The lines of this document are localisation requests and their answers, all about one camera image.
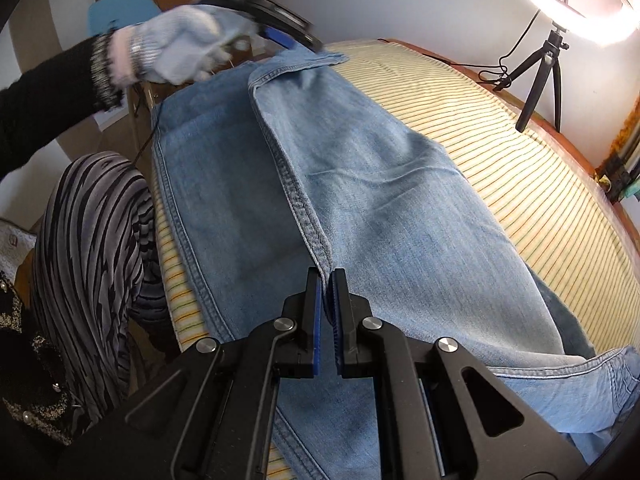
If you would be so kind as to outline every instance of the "yellow striped fabric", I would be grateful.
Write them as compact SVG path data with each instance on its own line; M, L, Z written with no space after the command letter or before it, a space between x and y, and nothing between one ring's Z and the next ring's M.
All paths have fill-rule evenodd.
M523 259L580 319L598 351L635 344L640 264L596 185L544 131L519 133L515 114L466 76L404 46L379 41L330 46L350 60L334 69L449 152ZM207 335L170 232L154 175L164 286L182 350ZM270 480L293 471L271 446Z

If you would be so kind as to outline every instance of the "gloved hand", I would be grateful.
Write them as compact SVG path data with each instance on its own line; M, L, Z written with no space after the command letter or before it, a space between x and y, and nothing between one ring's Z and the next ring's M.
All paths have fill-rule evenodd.
M181 6L148 22L122 28L110 44L111 81L118 88L145 79L179 85L203 80L230 59L241 36L255 34L254 22L214 6Z

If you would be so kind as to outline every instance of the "tripod leg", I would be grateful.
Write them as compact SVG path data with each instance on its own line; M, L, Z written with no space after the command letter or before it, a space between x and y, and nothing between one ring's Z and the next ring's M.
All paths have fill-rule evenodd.
M524 103L522 113L518 117L518 122L516 122L516 130L519 132L523 132L527 127L527 123L533 115L533 111L536 109L536 105L540 100L543 89L545 89L546 80L549 78L554 61L555 59L550 54L545 54L542 57L542 62L540 62L540 68L538 69L536 78L533 81L531 92L529 92L527 102Z
M554 99L556 104L556 132L560 132L560 119L562 118L562 78L560 75L560 60L554 63Z
M524 74L527 70L529 70L529 68L531 68L532 66L534 66L537 62L539 62L542 57L545 55L545 50L544 48L539 48L537 51L535 51L533 54L531 54L529 57L527 57L527 59L525 59L522 63L520 63L514 70L513 72L511 72L505 79L503 82L501 82L499 85L497 85L494 88L495 92L499 92L500 90L504 90L505 87L511 83L512 81L514 81L515 79L519 78L522 74Z

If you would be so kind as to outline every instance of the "denim shirt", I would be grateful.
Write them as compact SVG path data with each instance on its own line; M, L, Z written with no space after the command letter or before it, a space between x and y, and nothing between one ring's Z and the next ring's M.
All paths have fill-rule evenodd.
M588 461L640 394L640 356L595 356L438 143L299 48L167 99L154 164L207 327L247 336L335 267L373 314L425 341L453 336ZM380 477L371 380L282 380L273 439L301 479Z

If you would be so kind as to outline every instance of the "pink cuff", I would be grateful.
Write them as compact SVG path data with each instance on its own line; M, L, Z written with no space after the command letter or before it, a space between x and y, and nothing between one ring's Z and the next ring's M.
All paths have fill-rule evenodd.
M121 28L116 30L111 37L109 44L109 61L111 68L111 83L119 89L125 89L137 80L133 71L133 65L129 55L129 47L131 43L131 35L134 26Z

